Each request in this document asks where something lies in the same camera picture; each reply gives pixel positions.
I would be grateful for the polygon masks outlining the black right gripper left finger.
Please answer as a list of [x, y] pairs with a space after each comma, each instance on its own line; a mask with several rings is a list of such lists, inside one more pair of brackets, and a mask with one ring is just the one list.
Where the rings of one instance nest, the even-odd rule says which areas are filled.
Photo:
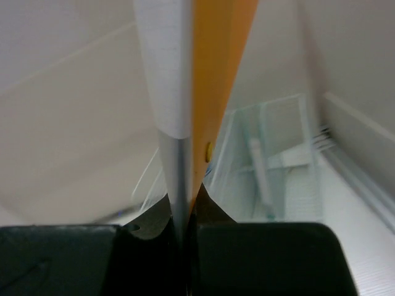
[[178, 295], [168, 198], [131, 222], [1, 228], [2, 295]]

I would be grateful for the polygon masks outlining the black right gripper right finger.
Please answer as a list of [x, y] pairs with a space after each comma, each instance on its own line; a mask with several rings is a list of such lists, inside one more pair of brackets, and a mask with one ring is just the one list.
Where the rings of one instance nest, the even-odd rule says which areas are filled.
[[357, 295], [336, 234], [311, 222], [238, 223], [201, 186], [188, 226], [191, 295]]

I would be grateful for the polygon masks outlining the orange notebook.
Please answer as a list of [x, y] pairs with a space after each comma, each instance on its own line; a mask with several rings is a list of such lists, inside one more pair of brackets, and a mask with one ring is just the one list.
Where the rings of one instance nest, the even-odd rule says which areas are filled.
[[257, 1], [135, 1], [173, 223], [184, 231], [211, 161]]

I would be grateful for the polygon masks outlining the green notebook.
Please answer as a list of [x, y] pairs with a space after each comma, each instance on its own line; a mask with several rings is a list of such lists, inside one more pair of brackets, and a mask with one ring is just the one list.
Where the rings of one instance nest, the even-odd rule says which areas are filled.
[[257, 187], [257, 208], [254, 210], [254, 216], [259, 216], [260, 220], [274, 221], [275, 210], [267, 176], [264, 145], [254, 125], [246, 123], [244, 130]]

